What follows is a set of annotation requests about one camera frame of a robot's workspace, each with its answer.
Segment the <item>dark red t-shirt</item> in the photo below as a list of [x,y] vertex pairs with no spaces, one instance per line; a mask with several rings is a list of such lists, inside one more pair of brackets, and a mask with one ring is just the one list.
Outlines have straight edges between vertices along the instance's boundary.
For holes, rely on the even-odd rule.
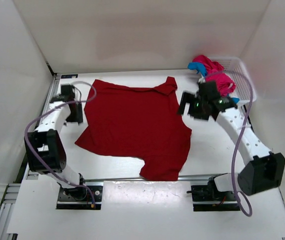
[[192,130],[178,114],[177,83],[154,87],[93,82],[84,106],[87,128],[75,144],[102,156],[143,160],[149,181],[176,181],[191,147]]

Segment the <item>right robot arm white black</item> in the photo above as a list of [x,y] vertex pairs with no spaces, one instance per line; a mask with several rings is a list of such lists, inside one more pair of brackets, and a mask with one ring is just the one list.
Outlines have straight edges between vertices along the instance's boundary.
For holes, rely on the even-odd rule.
[[198,85],[196,93],[184,91],[180,99],[178,114],[183,115],[188,105],[187,114],[194,119],[213,118],[229,135],[244,162],[244,168],[237,173],[216,175],[213,184],[207,187],[207,195],[220,199],[225,192],[242,191],[251,196],[281,185],[285,157],[282,153],[273,153],[255,135],[245,117],[238,110],[237,104],[229,96],[221,96],[215,82]]

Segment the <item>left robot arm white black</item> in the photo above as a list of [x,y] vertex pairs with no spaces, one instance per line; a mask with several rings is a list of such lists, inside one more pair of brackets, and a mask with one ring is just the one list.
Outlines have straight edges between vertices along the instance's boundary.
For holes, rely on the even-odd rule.
[[63,188],[70,189],[76,200],[87,196],[83,177],[67,165],[67,155],[60,138],[66,123],[82,124],[82,103],[77,99],[78,89],[71,84],[60,86],[60,94],[49,101],[48,111],[40,116],[38,127],[30,132],[26,127],[24,142],[29,169],[46,175]]

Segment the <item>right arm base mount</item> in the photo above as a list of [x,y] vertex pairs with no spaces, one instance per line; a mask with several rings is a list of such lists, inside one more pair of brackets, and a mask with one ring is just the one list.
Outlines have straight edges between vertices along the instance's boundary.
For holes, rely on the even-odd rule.
[[194,212],[240,211],[234,192],[218,191],[214,176],[206,180],[193,180],[190,184],[190,189],[186,193],[191,195]]

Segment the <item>white plastic basket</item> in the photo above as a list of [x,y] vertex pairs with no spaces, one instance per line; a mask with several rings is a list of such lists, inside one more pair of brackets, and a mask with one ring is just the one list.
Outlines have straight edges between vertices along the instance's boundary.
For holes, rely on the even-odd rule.
[[243,62],[237,57],[198,55],[188,68],[201,75],[201,82],[215,82],[220,95],[230,97],[239,107],[257,99],[250,76]]

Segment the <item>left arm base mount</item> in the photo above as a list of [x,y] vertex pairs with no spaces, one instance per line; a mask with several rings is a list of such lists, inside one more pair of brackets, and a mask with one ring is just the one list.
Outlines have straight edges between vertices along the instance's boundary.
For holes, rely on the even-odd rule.
[[56,201],[57,210],[101,210],[104,183],[89,182],[87,187],[91,190],[94,197],[87,189],[80,188],[59,188]]

